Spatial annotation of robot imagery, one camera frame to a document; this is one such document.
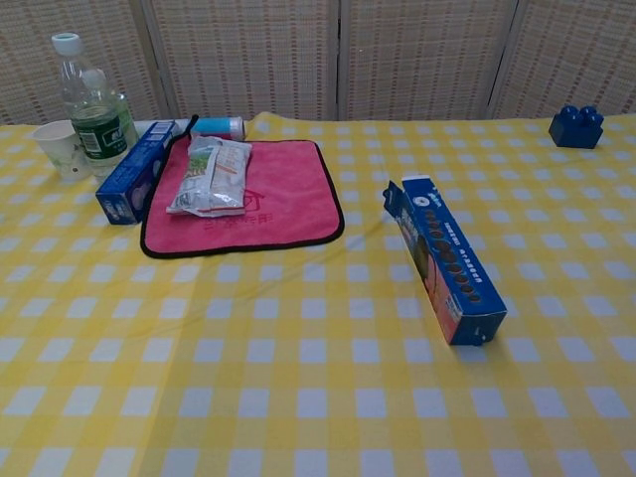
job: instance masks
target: bottle cap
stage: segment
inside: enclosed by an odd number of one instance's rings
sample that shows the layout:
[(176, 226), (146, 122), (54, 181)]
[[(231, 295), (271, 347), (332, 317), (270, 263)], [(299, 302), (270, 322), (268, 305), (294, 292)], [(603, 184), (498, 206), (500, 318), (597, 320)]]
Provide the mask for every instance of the bottle cap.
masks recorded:
[(83, 53), (83, 43), (77, 33), (58, 33), (51, 37), (53, 48), (63, 57), (74, 57)]
[(88, 89), (104, 89), (106, 87), (106, 75), (102, 70), (84, 70), (81, 72), (81, 82)]

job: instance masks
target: toothpaste box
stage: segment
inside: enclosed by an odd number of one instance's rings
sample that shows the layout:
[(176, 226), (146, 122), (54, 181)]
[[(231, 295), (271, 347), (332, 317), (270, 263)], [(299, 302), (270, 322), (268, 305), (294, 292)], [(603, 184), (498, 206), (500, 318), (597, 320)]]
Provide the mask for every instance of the toothpaste box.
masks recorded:
[(176, 134), (175, 121), (155, 122), (97, 189), (95, 195), (111, 224), (141, 222), (146, 196), (157, 180), (168, 142)]
[(479, 346), (493, 339), (506, 307), (428, 176), (384, 190), (446, 342)]

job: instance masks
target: blue lego brick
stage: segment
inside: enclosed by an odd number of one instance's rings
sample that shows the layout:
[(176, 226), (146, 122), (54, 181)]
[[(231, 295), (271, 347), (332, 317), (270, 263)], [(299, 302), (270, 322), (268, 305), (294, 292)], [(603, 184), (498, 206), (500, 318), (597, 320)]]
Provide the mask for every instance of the blue lego brick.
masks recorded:
[(603, 116), (592, 106), (582, 107), (580, 111), (574, 106), (565, 106), (555, 114), (549, 133), (558, 147), (593, 149), (603, 133), (602, 122)]

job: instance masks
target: white cup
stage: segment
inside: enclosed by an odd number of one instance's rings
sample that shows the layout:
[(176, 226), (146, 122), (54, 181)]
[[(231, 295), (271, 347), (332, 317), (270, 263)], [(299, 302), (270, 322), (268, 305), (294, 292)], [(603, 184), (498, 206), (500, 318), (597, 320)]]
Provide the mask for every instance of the white cup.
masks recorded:
[(70, 121), (55, 121), (40, 126), (31, 137), (49, 156), (63, 179), (78, 181), (90, 175), (80, 139)]

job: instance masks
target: snack package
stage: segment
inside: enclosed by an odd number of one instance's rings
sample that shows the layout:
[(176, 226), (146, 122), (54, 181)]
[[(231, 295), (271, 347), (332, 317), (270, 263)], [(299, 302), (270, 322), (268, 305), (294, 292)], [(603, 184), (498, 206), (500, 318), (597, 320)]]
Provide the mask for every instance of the snack package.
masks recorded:
[(199, 217), (245, 213), (245, 170), (251, 145), (214, 136), (198, 136), (188, 148), (190, 161), (168, 214)]

